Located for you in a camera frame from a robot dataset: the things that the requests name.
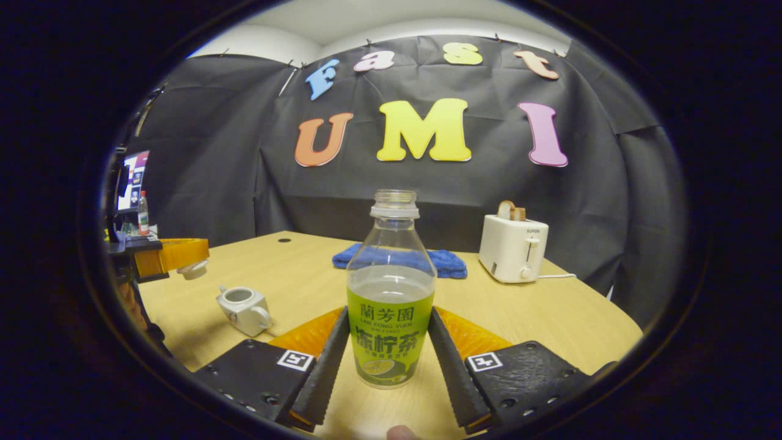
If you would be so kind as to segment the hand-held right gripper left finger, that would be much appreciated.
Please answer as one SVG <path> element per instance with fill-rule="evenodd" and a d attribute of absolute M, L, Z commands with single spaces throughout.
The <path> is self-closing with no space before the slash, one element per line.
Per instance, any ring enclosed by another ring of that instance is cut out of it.
<path fill-rule="evenodd" d="M 347 307 L 270 342 L 246 339 L 194 375 L 253 415 L 302 431 L 324 423 L 349 337 Z"/>

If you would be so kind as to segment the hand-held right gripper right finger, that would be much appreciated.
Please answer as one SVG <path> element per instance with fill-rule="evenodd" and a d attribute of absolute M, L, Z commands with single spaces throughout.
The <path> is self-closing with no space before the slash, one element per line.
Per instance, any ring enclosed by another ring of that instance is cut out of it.
<path fill-rule="evenodd" d="M 586 374 L 536 340 L 511 343 L 437 306 L 428 335 L 453 414 L 467 434 L 505 434 L 553 418 L 614 366 Z"/>

